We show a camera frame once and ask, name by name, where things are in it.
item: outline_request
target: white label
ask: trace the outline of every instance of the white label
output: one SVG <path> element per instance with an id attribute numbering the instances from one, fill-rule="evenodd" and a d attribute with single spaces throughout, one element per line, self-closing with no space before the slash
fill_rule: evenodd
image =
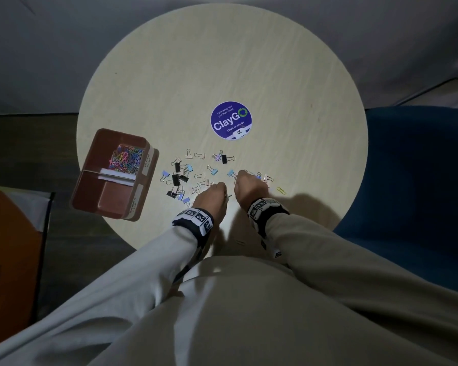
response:
<path id="1" fill-rule="evenodd" d="M 137 205 L 139 203 L 139 197 L 140 197 L 141 192 L 142 192 L 142 185 L 139 184 L 136 189 L 136 193 L 134 194 L 134 199 L 132 200 L 131 208 L 129 209 L 129 214 L 127 215 L 125 220 L 128 220 L 129 218 L 134 217 L 136 213 Z"/>
<path id="2" fill-rule="evenodd" d="M 150 146 L 149 151 L 147 152 L 146 161 L 144 162 L 144 167 L 141 172 L 145 176 L 147 176 L 147 171 L 149 170 L 149 166 L 151 165 L 151 160 L 153 159 L 153 155 L 154 155 L 154 148 Z"/>

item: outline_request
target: purple circular sticker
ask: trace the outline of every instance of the purple circular sticker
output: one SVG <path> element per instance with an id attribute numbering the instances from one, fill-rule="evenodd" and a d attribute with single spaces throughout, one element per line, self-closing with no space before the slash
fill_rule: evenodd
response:
<path id="1" fill-rule="evenodd" d="M 226 101 L 212 111 L 210 125 L 226 140 L 237 140 L 249 133 L 252 125 L 250 111 L 236 101 Z"/>

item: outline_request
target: light gray sleeve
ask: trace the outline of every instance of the light gray sleeve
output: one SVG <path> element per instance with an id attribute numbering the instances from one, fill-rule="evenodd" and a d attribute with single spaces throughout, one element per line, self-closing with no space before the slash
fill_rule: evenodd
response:
<path id="1" fill-rule="evenodd" d="M 171 227 L 49 316 L 0 344 L 0 365 L 87 364 L 168 294 L 197 240 Z"/>
<path id="2" fill-rule="evenodd" d="M 458 355 L 457 292 L 301 216 L 276 214 L 266 233 L 300 281 L 402 337 Z"/>

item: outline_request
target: blue chair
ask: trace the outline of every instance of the blue chair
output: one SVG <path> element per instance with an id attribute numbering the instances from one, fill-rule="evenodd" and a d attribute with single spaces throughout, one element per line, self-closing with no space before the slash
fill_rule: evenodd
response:
<path id="1" fill-rule="evenodd" d="M 366 112 L 368 160 L 335 232 L 458 291 L 458 109 Z"/>

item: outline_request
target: person's right hand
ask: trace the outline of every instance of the person's right hand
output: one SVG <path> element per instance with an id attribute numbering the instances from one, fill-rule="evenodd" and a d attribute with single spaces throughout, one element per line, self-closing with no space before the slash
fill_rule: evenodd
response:
<path id="1" fill-rule="evenodd" d="M 256 199 L 269 196 L 268 185 L 256 176 L 240 170 L 237 174 L 234 194 L 241 208 L 247 212 Z"/>

